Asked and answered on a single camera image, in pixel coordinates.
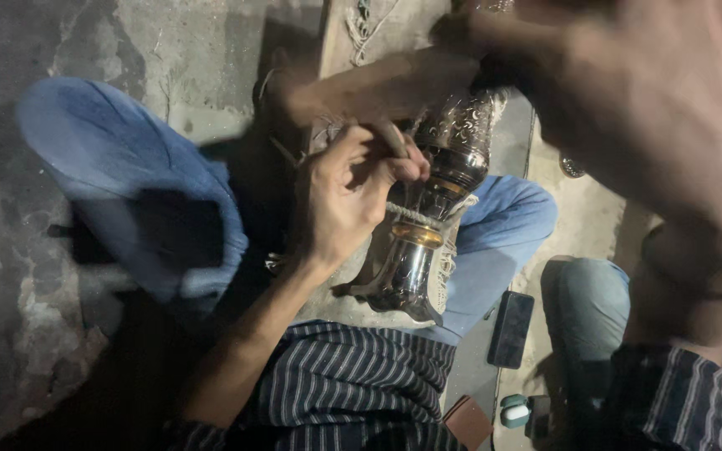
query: smartphone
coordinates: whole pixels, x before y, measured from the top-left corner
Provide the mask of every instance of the smartphone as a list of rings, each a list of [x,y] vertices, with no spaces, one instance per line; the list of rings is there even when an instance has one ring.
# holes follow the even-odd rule
[[[514,291],[503,293],[486,358],[489,364],[515,370],[520,367],[533,311],[534,298],[531,296]]]

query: metal object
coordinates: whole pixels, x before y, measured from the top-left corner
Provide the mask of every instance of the metal object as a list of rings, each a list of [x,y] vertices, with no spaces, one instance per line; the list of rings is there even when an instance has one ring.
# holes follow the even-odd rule
[[[441,108],[428,111],[414,140],[431,162],[425,182],[406,186],[404,207],[444,221],[488,175],[489,143],[496,122],[496,96],[483,91],[450,96]],[[428,299],[427,281],[433,253],[444,245],[443,231],[399,216],[392,225],[395,239],[383,267],[364,286],[350,294],[366,299],[376,312],[400,310],[416,321],[442,318]]]
[[[559,157],[559,166],[562,167],[562,172],[569,178],[581,178],[587,175],[587,172],[572,159],[567,157]]]

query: brown wallet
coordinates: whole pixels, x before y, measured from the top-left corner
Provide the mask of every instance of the brown wallet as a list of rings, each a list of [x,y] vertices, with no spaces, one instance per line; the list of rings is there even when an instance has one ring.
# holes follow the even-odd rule
[[[442,421],[461,442],[461,445],[466,446],[469,451],[478,449],[494,430],[492,421],[489,421],[480,405],[469,395],[461,396],[456,404],[447,411]]]

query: metal vase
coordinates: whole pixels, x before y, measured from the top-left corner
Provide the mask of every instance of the metal vase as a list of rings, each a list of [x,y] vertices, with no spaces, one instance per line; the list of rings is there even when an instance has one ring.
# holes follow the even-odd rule
[[[498,95],[482,91],[450,96],[419,122],[414,140],[431,162],[431,176],[406,186],[404,206],[430,223],[399,215],[380,272],[372,282],[351,288],[351,294],[365,299],[376,312],[400,310],[418,322],[442,324],[427,293],[433,253],[445,243],[441,222],[486,180]]]

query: leg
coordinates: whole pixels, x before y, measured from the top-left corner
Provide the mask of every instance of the leg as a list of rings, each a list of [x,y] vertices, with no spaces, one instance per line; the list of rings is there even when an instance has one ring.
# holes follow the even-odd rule
[[[628,276],[607,260],[577,258],[558,279],[558,314],[570,422],[579,446],[595,446],[599,411],[611,383],[611,355],[623,341]]]
[[[224,165],[107,84],[45,79],[17,116],[26,142],[135,282],[178,318],[209,314],[248,245]],[[215,263],[202,265],[213,247]]]
[[[488,177],[461,218],[456,271],[447,282],[442,327],[409,331],[455,346],[501,299],[514,275],[553,232],[553,197],[534,182]]]

